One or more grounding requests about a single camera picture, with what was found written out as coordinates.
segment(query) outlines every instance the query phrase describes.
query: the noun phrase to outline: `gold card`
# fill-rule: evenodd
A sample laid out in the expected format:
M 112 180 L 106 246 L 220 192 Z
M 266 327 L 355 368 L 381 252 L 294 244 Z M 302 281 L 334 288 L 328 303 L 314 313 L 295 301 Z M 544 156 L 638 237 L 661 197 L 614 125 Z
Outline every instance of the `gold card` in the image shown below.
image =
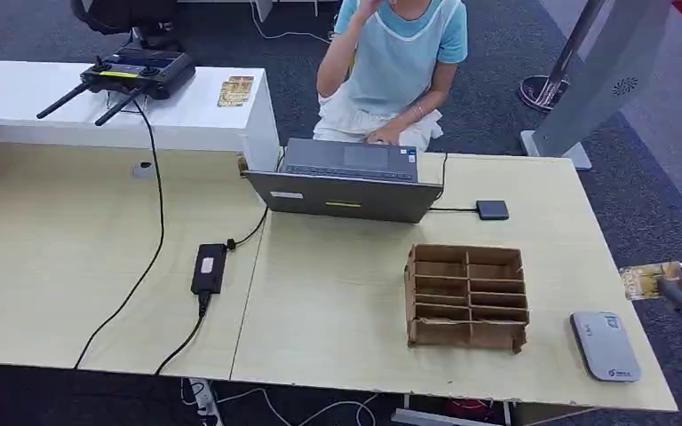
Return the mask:
M 660 297 L 657 279 L 678 278 L 681 276 L 679 262 L 663 262 L 661 264 L 642 264 L 627 266 L 618 270 L 626 288 L 626 298 L 629 300 L 652 299 Z
M 254 77 L 251 75 L 233 75 L 228 78 L 221 86 L 221 92 L 218 96 L 219 107 L 241 107 L 244 102 L 250 98 L 250 91 L 252 89 L 252 81 Z

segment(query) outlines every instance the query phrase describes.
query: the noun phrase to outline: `cardboard organizer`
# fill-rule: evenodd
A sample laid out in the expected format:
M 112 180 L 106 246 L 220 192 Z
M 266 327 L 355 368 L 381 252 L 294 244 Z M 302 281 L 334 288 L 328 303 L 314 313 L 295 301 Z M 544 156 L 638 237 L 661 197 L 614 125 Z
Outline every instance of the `cardboard organizer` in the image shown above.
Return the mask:
M 415 244 L 404 267 L 408 344 L 521 351 L 529 323 L 521 252 Z

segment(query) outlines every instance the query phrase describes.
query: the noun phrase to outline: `light blue t-shirt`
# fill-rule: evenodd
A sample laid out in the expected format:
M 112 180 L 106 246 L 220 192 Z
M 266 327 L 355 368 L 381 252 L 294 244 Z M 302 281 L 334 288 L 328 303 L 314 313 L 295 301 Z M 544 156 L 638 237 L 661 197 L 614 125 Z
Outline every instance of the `light blue t-shirt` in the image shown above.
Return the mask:
M 392 29 L 399 36 L 411 37 L 417 32 L 421 31 L 425 25 L 430 21 L 432 14 L 438 8 L 442 0 L 431 0 L 430 5 L 424 11 L 422 16 L 416 20 L 405 20 L 391 9 L 391 5 L 387 0 L 383 0 L 377 13 L 383 20 L 386 26 Z M 349 25 L 349 19 L 357 10 L 357 0 L 344 0 L 341 3 L 341 9 L 338 11 L 338 19 L 334 31 L 341 34 L 346 31 L 346 26 Z M 443 37 L 440 40 L 440 48 L 438 49 L 438 61 L 446 64 L 456 64 L 466 59 L 467 50 L 467 33 L 466 33 L 466 7 L 461 4 L 456 9 L 451 21 L 446 25 L 446 30 L 443 32 Z
M 335 27 L 343 33 L 358 0 L 344 0 Z M 431 0 L 422 16 L 405 20 L 387 0 L 365 23 L 347 82 L 352 102 L 372 114 L 399 114 L 430 86 L 436 62 L 466 59 L 466 7 Z

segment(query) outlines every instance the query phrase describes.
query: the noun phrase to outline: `white apron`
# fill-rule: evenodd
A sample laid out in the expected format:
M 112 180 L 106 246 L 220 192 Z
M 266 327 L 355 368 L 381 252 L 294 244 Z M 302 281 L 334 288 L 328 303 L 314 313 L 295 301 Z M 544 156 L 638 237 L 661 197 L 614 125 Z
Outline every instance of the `white apron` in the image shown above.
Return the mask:
M 318 97 L 314 138 L 362 142 L 405 111 L 430 87 L 440 40 L 460 0 L 442 0 L 422 30 L 404 37 L 373 14 L 362 28 L 349 80 L 328 98 Z M 443 131 L 435 110 L 405 129 L 399 143 L 427 149 Z

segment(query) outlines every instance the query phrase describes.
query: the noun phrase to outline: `power strip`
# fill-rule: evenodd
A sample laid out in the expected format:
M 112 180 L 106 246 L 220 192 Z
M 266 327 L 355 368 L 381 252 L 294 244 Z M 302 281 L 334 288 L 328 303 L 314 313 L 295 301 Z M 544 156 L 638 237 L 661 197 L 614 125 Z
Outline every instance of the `power strip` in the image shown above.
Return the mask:
M 189 385 L 192 386 L 194 400 L 197 402 L 197 414 L 205 419 L 208 417 L 215 417 L 215 422 L 207 422 L 207 420 L 203 419 L 203 424 L 224 426 L 223 419 L 221 419 L 221 413 L 218 411 L 218 406 L 216 405 L 215 398 L 213 398 L 213 392 L 210 391 L 208 381 L 205 379 L 190 378 Z

